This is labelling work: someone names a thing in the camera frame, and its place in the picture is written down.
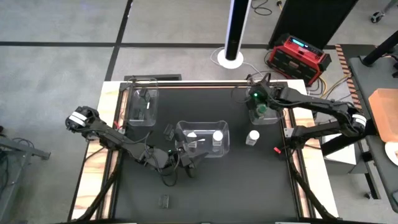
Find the orange container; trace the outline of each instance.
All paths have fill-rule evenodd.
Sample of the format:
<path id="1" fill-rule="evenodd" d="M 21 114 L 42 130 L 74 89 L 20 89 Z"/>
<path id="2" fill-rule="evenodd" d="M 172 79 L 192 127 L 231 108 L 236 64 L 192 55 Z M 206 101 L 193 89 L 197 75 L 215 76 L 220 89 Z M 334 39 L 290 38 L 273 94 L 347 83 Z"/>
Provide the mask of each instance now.
<path id="1" fill-rule="evenodd" d="M 369 97 L 377 130 L 384 142 L 398 142 L 398 90 L 377 89 Z"/>

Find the white bottle cap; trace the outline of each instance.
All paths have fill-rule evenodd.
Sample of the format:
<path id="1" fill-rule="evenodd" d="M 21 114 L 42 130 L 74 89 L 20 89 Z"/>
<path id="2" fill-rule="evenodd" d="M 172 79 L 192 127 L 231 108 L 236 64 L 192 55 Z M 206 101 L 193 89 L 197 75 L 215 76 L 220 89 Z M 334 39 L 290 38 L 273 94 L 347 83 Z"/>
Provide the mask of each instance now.
<path id="1" fill-rule="evenodd" d="M 258 131 L 256 131 L 256 130 L 253 130 L 253 131 L 251 131 L 249 133 L 249 136 L 250 136 L 251 139 L 257 140 L 260 137 L 260 133 Z"/>
<path id="2" fill-rule="evenodd" d="M 221 131 L 215 131 L 213 133 L 213 139 L 215 141 L 221 141 L 223 139 L 223 133 Z"/>

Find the small white bottle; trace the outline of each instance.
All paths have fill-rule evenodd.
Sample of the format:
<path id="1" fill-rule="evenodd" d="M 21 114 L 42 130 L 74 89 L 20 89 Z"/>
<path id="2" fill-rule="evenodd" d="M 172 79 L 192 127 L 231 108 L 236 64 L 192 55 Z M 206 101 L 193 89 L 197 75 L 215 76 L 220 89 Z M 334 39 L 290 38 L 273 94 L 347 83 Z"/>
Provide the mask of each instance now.
<path id="1" fill-rule="evenodd" d="M 187 137 L 196 138 L 197 135 L 194 132 L 191 132 L 191 133 L 187 134 Z M 197 145 L 198 145 L 198 141 L 196 141 L 196 140 L 193 141 L 193 142 L 188 143 L 188 147 L 192 147 L 192 148 L 196 148 Z"/>
<path id="2" fill-rule="evenodd" d="M 248 136 L 246 137 L 246 144 L 248 146 L 253 146 L 257 142 L 257 139 L 259 139 L 260 133 L 256 130 L 252 130 Z"/>
<path id="3" fill-rule="evenodd" d="M 221 146 L 223 143 L 223 133 L 221 131 L 215 131 L 213 133 L 213 146 Z"/>

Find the table surface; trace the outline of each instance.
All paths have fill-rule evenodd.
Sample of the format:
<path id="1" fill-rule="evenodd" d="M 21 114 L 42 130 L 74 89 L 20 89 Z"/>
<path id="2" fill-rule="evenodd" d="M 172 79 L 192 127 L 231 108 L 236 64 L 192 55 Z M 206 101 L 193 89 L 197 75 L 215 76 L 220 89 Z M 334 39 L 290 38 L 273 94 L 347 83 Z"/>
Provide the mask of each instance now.
<path id="1" fill-rule="evenodd" d="M 362 94 L 362 102 L 367 108 L 367 110 L 364 110 L 364 113 L 368 118 L 374 120 L 368 99 L 378 88 L 398 88 L 398 78 L 392 77 L 392 74 L 397 71 L 393 67 L 395 60 L 393 58 L 379 58 L 372 67 L 366 67 L 361 63 L 359 58 L 352 58 L 349 60 L 349 64 Z M 379 136 L 367 136 L 366 141 L 391 207 L 398 213 L 398 204 L 392 198 L 392 193 L 398 191 L 398 166 L 392 163 L 387 157 L 384 142 Z"/>
<path id="2" fill-rule="evenodd" d="M 244 83 L 245 81 L 229 81 L 232 85 L 238 83 Z M 101 116 L 101 119 L 106 121 L 108 125 L 112 125 L 114 117 L 115 117 L 115 109 L 117 107 L 117 100 L 119 95 L 119 85 L 121 82 L 105 82 L 103 85 L 103 89 L 101 92 L 101 98 L 99 100 L 98 111 Z M 300 92 L 305 94 L 305 85 L 302 80 L 289 80 L 287 81 L 288 86 L 291 88 L 298 89 Z M 123 95 L 123 98 L 120 102 L 121 109 L 120 111 L 124 111 L 124 107 L 126 104 L 127 96 Z M 305 110 L 302 108 L 294 108 L 294 116 L 296 125 L 304 125 L 304 126 L 313 126 L 313 118 L 312 113 L 309 110 Z M 290 126 L 289 118 L 286 118 L 286 125 Z M 319 142 L 317 140 L 311 139 L 307 142 L 307 144 L 319 147 Z M 98 150 L 101 146 L 98 142 L 89 143 L 87 154 L 89 156 L 96 150 Z M 305 147 L 302 150 L 305 169 L 307 172 L 307 178 L 310 185 L 310 188 L 317 196 L 319 201 L 326 207 L 326 209 L 333 214 L 334 216 L 338 216 L 335 201 L 333 198 L 333 192 L 331 191 L 325 162 L 323 160 L 322 152 L 317 149 L 312 149 L 311 147 Z M 113 152 L 112 164 L 111 167 L 114 166 L 117 152 Z M 108 157 L 107 150 L 103 150 L 100 153 L 93 156 L 90 160 L 83 164 L 83 169 L 80 177 L 80 181 L 78 183 L 78 187 L 76 189 L 76 197 L 74 203 L 72 205 L 71 214 L 69 218 L 78 218 L 81 214 L 84 213 L 86 208 L 90 205 L 93 199 L 96 197 L 96 194 L 100 191 L 101 183 L 104 175 L 104 167 L 105 162 Z M 297 155 L 294 155 L 295 162 L 297 162 Z M 307 198 L 303 193 L 302 189 L 298 187 L 300 201 L 303 208 L 303 215 L 305 217 L 309 217 L 309 211 L 307 207 Z M 104 210 L 101 217 L 108 217 L 109 211 L 109 201 L 111 197 L 110 190 L 107 194 Z"/>
<path id="3" fill-rule="evenodd" d="M 274 151 L 274 147 L 284 147 L 282 123 L 251 124 L 247 106 L 231 98 L 232 89 L 232 86 L 159 89 L 155 125 L 129 126 L 127 137 L 141 139 L 152 130 L 147 143 L 167 151 L 175 148 L 175 142 L 166 140 L 163 135 L 168 124 L 176 127 L 179 121 L 223 120 L 229 129 L 229 136 L 225 136 L 229 138 L 229 152 L 220 158 L 203 159 L 197 165 L 194 179 L 178 169 L 177 183 L 173 187 L 165 186 L 156 172 L 137 164 L 124 153 L 115 218 L 191 223 L 297 220 L 295 195 L 298 192 L 293 192 L 287 161 Z M 234 91 L 237 99 L 245 95 L 246 88 Z M 255 146 L 245 144 L 251 130 L 260 133 Z M 159 197 L 164 194 L 169 196 L 168 209 L 158 206 Z"/>

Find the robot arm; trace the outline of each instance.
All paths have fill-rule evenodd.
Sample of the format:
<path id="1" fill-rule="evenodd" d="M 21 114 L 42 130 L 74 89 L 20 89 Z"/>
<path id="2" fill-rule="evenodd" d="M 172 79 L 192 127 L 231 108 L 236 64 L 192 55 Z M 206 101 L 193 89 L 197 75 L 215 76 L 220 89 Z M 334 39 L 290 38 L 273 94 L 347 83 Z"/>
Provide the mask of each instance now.
<path id="1" fill-rule="evenodd" d="M 170 166 L 177 168 L 177 166 L 180 166 L 185 169 L 189 177 L 194 177 L 197 164 L 207 155 L 207 153 L 203 153 L 190 157 L 185 151 L 183 144 L 196 139 L 186 139 L 182 132 L 178 130 L 174 135 L 178 142 L 178 147 L 176 150 L 169 152 L 140 143 L 148 138 L 150 133 L 142 139 L 133 141 L 119 133 L 119 131 L 109 127 L 100 119 L 98 111 L 88 106 L 79 106 L 65 120 L 65 126 L 73 133 L 81 133 L 84 138 L 92 136 L 99 138 L 99 143 L 110 150 L 127 151 L 136 162 L 144 165 L 149 164 L 161 175 L 163 175 L 161 170 L 164 168 Z"/>
<path id="2" fill-rule="evenodd" d="M 137 162 L 149 164 L 157 169 L 163 169 L 170 165 L 170 156 L 167 152 L 156 147 L 146 147 L 145 144 L 139 143 L 144 139 L 138 141 L 128 139 L 119 131 L 106 125 L 93 108 L 79 106 L 65 120 L 65 125 L 69 131 L 81 133 L 84 138 L 98 137 L 99 143 L 110 150 L 128 151 Z"/>
<path id="3" fill-rule="evenodd" d="M 292 129 L 285 129 L 285 136 L 288 138 L 290 146 L 294 148 L 304 147 L 305 142 L 310 138 L 341 133 L 341 138 L 356 139 L 363 136 L 365 132 L 366 118 L 351 103 L 303 95 L 297 90 L 286 86 L 276 85 L 270 87 L 267 76 L 252 86 L 249 95 L 250 100 L 247 105 L 252 110 L 256 110 L 259 105 L 265 105 L 273 110 L 301 107 L 329 114 L 336 118 L 337 121 L 335 122 L 310 128 L 297 126 Z M 335 150 L 338 149 L 332 149 L 324 153 L 324 156 Z"/>

